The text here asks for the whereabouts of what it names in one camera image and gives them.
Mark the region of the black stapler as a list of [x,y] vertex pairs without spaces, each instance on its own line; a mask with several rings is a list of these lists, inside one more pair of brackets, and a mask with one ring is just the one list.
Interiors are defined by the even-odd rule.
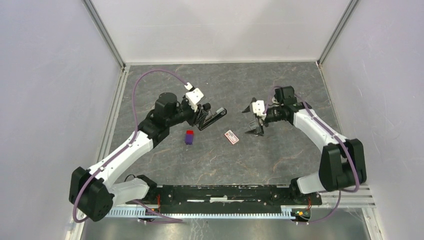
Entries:
[[207,121],[207,127],[209,127],[210,125],[214,124],[219,119],[223,118],[226,114],[227,114],[227,109],[226,108],[224,108],[224,107],[219,108],[217,111],[215,111],[214,113],[212,113],[212,116],[211,116],[211,118],[209,120],[206,120]]

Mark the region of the staple tray box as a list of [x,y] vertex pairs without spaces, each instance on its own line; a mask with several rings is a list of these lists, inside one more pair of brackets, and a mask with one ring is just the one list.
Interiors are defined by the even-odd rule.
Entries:
[[259,124],[256,120],[251,121],[248,125],[251,130],[255,130],[259,127]]

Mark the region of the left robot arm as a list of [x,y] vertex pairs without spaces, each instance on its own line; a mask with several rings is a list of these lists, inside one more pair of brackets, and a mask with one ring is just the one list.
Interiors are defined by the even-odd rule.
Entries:
[[135,178],[123,183],[116,183],[116,180],[137,159],[161,143],[171,127],[183,122],[199,130],[209,126],[211,120],[207,116],[211,106],[200,104],[203,97],[199,88],[188,91],[181,102],[171,92],[160,94],[154,108],[143,121],[137,122],[126,141],[91,167],[77,167],[71,174],[69,189],[74,222],[100,221],[114,206],[133,200],[153,203],[157,190],[145,180]]

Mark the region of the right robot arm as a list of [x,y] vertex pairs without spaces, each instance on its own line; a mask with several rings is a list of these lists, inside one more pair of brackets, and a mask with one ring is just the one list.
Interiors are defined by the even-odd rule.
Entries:
[[332,129],[292,86],[272,87],[266,101],[252,98],[243,112],[254,115],[248,134],[263,136],[270,123],[286,121],[302,131],[320,151],[318,171],[291,180],[288,196],[293,203],[302,204],[312,193],[354,193],[367,180],[362,142]]

